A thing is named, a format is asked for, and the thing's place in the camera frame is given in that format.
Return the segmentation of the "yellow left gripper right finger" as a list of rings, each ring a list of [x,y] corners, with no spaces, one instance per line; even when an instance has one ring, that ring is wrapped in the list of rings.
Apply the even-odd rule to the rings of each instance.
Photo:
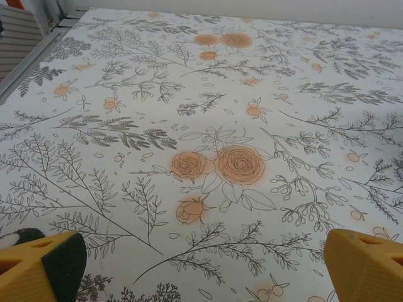
[[[401,243],[335,229],[324,260],[340,301],[402,301]]]

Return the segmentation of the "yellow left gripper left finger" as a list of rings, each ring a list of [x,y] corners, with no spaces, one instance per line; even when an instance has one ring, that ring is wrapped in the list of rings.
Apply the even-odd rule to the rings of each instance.
[[[80,233],[1,237],[1,301],[74,301],[87,263]]]

